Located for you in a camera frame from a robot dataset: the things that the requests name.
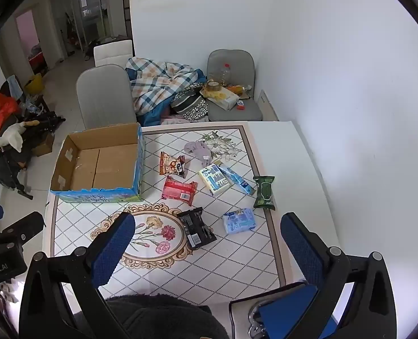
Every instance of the pink wall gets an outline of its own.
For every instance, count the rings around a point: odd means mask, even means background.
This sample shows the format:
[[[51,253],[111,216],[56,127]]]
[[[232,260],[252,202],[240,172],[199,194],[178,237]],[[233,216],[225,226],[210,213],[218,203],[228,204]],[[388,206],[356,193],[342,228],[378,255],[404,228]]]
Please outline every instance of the pink wall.
[[[19,30],[20,41],[22,42],[22,49],[28,57],[32,47],[39,43],[32,11],[28,10],[24,14],[19,15],[16,18],[16,22]]]

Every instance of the floral print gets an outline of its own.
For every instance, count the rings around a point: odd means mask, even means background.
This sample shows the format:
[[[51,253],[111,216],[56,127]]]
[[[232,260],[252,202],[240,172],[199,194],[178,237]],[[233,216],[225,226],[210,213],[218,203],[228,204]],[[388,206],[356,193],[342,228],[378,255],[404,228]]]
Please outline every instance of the floral print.
[[[235,147],[231,139],[219,136],[217,131],[203,135],[203,141],[210,149],[212,158],[221,158],[224,162],[234,159],[240,152],[240,149]]]
[[[158,216],[147,217],[146,224],[153,230],[158,230],[160,227],[163,226],[163,222]]]
[[[162,241],[156,247],[156,252],[160,255],[167,253],[170,250],[170,242]]]
[[[171,225],[166,225],[165,227],[163,227],[162,236],[164,236],[167,239],[167,241],[171,241],[173,238],[176,237],[176,231],[174,227],[172,227]]]
[[[157,253],[165,253],[170,249],[169,242],[159,242],[156,241],[157,238],[163,237],[167,241],[171,241],[176,237],[176,230],[171,225],[166,225],[162,228],[160,232],[154,233],[150,231],[151,229],[157,230],[163,226],[163,221],[158,216],[149,216],[146,219],[145,223],[140,223],[138,226],[135,227],[135,234],[130,241],[130,245],[135,251],[138,251],[135,248],[135,245],[140,245],[146,248],[151,247],[151,244],[156,245],[156,252]]]

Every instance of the blue cardboard box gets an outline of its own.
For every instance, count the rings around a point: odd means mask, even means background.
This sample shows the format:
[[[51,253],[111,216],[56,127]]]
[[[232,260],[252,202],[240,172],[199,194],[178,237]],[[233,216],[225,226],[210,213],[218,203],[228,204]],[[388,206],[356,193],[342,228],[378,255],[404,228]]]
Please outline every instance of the blue cardboard box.
[[[144,149],[138,123],[69,134],[50,190],[66,202],[140,201]]]

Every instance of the metal bolt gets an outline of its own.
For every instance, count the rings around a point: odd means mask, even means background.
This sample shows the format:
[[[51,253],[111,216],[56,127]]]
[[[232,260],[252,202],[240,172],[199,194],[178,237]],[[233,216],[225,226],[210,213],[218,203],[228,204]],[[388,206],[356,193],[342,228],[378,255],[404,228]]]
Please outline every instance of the metal bolt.
[[[74,250],[74,255],[75,256],[82,256],[82,255],[85,255],[85,252],[86,252],[86,248],[85,247],[77,247]]]
[[[339,247],[336,247],[336,246],[333,246],[333,247],[330,247],[330,253],[333,255],[333,256],[339,256],[339,255],[341,255],[341,249],[339,248]]]
[[[35,260],[35,261],[40,261],[41,259],[42,259],[42,257],[44,256],[44,253],[43,252],[36,252],[34,255],[33,255],[33,260]]]
[[[382,260],[382,255],[380,254],[380,252],[373,252],[372,257],[377,261]]]

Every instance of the barcode label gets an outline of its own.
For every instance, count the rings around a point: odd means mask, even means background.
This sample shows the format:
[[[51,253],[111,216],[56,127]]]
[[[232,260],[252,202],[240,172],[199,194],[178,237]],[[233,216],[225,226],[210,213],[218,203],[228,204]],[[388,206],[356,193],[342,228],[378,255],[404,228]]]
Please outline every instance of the barcode label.
[[[195,245],[195,242],[193,241],[192,236],[189,234],[189,235],[187,235],[187,238],[189,239],[189,242],[192,245],[192,247],[195,247],[196,245]]]
[[[192,234],[192,236],[190,236],[190,237],[192,237],[192,239],[194,240],[194,242],[195,242],[195,244],[200,244],[201,243],[201,240],[199,239],[199,236],[198,236],[198,234]]]

